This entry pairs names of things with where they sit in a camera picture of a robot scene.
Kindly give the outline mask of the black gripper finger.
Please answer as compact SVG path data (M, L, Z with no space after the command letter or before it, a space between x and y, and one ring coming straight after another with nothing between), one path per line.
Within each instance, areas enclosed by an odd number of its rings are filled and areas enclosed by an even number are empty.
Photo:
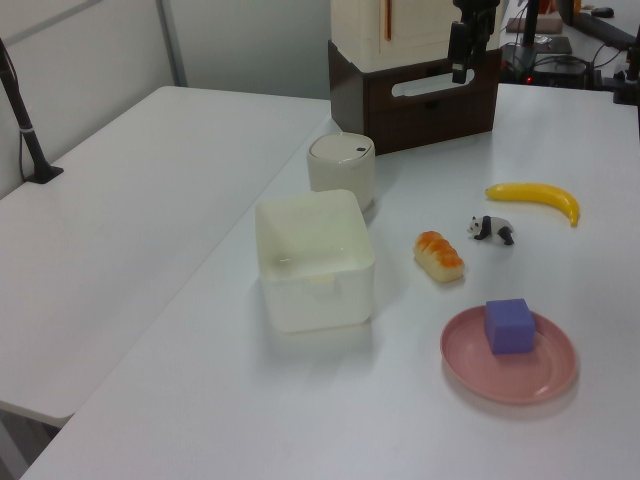
M451 24L448 59L452 67L452 81L456 84L464 84L467 80L473 53L471 33L472 27L468 22Z
M476 66L484 62L487 42L488 35L485 31L476 32L471 36L469 53L470 66Z

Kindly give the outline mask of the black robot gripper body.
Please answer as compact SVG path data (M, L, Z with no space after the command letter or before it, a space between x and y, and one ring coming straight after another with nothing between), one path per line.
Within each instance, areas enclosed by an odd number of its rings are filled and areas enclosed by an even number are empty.
M494 33L497 7L496 0L454 0L453 5L460 11L458 21L468 22L472 27L471 36L479 31L485 31L488 42Z

